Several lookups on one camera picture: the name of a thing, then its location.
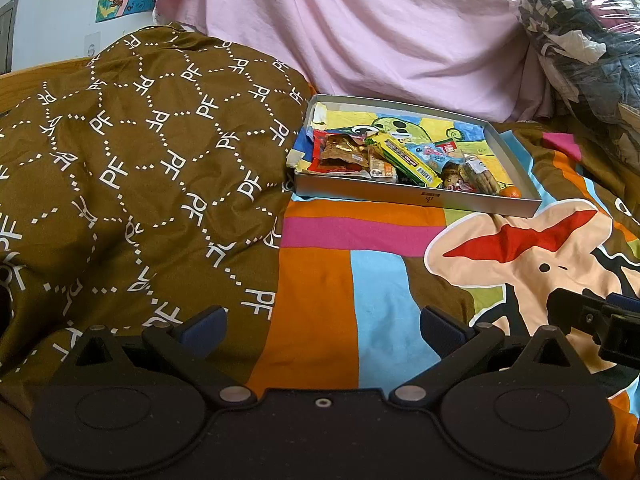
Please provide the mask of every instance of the screw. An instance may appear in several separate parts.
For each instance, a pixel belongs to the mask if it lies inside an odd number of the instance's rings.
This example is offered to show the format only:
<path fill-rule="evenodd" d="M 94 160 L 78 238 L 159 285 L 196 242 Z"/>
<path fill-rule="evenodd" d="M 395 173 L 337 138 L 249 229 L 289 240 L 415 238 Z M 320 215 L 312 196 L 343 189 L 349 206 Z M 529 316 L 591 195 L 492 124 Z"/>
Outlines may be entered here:
<path fill-rule="evenodd" d="M 406 402 L 415 402 L 417 400 L 423 400 L 427 396 L 427 392 L 420 386 L 413 386 L 407 384 L 406 386 L 400 386 L 396 390 L 396 397 Z"/>
<path fill-rule="evenodd" d="M 220 399 L 226 402 L 245 402 L 251 398 L 251 390 L 244 386 L 227 386 L 220 390 Z"/>
<path fill-rule="evenodd" d="M 171 326 L 171 323 L 167 321 L 160 321 L 159 319 L 153 320 L 151 324 L 156 328 L 169 328 Z"/>
<path fill-rule="evenodd" d="M 318 408 L 330 408 L 332 404 L 331 399 L 316 399 L 316 406 Z"/>

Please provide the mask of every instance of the white wall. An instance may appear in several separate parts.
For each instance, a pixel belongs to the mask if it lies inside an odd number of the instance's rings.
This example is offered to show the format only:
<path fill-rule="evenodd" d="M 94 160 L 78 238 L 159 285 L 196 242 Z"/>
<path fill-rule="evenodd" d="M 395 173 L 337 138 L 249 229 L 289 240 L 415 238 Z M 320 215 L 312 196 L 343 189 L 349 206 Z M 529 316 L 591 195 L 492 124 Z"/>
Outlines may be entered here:
<path fill-rule="evenodd" d="M 0 7 L 10 0 L 0 0 Z M 19 0 L 12 70 L 82 57 L 84 38 L 100 32 L 100 50 L 153 24 L 151 12 L 95 23 L 98 0 Z"/>

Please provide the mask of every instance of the wooden bed frame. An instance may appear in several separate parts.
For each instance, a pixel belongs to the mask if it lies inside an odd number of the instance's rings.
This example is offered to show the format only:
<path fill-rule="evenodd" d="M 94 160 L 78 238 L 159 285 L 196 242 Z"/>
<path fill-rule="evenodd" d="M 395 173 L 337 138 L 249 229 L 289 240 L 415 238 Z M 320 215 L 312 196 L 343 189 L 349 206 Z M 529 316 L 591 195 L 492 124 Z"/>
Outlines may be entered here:
<path fill-rule="evenodd" d="M 80 57 L 0 75 L 0 113 L 11 110 L 24 98 L 34 95 L 43 81 L 75 72 L 89 61 L 89 57 Z"/>

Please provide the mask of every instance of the box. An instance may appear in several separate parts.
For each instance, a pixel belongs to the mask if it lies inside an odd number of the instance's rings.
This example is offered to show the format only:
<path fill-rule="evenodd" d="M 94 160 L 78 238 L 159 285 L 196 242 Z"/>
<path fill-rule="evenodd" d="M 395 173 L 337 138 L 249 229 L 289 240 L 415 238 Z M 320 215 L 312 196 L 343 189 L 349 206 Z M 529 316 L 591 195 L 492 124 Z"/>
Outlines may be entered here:
<path fill-rule="evenodd" d="M 397 111 L 404 117 L 416 119 L 436 118 L 476 124 L 484 130 L 484 138 L 487 145 L 494 152 L 513 185 L 520 189 L 522 198 L 506 198 L 447 189 L 429 189 L 404 184 L 388 184 L 386 182 L 296 172 L 296 194 L 301 197 L 435 206 L 523 218 L 532 218 L 542 202 L 536 187 L 521 167 L 516 156 L 500 138 L 494 127 L 486 121 L 417 105 L 378 99 L 318 94 L 309 103 L 303 131 L 306 131 L 311 126 L 314 110 L 318 103 L 324 104 L 328 110 L 373 113 L 376 110 L 391 110 Z"/>

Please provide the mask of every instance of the transparent plastic bag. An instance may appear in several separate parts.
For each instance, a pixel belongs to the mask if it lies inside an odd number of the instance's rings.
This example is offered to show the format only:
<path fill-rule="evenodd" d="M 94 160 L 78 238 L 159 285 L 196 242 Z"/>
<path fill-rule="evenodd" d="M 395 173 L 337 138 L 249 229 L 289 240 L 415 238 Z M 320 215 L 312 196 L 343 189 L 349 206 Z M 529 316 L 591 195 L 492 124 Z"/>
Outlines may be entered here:
<path fill-rule="evenodd" d="M 640 0 L 509 1 L 564 104 L 640 173 Z"/>

